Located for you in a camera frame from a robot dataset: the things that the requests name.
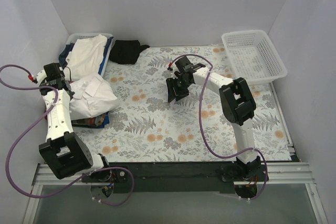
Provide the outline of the white long sleeve shirt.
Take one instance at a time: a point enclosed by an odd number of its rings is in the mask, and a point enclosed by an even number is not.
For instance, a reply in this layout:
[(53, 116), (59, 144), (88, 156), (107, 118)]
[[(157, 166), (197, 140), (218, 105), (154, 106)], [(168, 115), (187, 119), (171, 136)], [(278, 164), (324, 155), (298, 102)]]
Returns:
[(97, 73), (72, 82), (70, 86), (74, 92), (69, 105), (72, 120), (94, 118), (119, 106), (110, 83)]

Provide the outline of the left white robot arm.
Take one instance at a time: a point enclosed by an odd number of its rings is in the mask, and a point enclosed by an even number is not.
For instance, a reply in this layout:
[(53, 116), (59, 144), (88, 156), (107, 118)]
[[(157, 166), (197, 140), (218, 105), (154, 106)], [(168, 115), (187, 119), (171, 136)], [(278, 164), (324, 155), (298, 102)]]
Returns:
[(37, 74), (40, 93), (46, 109), (48, 131), (46, 142), (39, 145), (40, 155), (58, 179), (75, 173), (93, 173), (100, 182), (111, 178), (112, 170), (102, 154), (92, 154), (74, 132), (69, 105), (74, 96), (59, 63), (50, 63)]

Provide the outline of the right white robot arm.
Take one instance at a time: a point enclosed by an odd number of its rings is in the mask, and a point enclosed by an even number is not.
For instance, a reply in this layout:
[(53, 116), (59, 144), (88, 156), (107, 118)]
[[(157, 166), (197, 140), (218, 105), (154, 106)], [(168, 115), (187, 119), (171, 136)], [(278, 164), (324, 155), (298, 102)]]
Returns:
[(232, 124), (237, 144), (235, 168), (230, 176), (251, 180), (261, 166), (260, 154), (255, 149), (253, 117), (256, 103), (250, 88), (243, 78), (231, 79), (213, 72), (212, 67), (202, 63), (193, 64), (189, 55), (181, 55), (169, 63), (168, 70), (174, 76), (166, 80), (168, 102), (179, 101), (189, 95), (189, 86), (197, 84), (203, 90), (209, 89), (220, 97), (224, 117)]

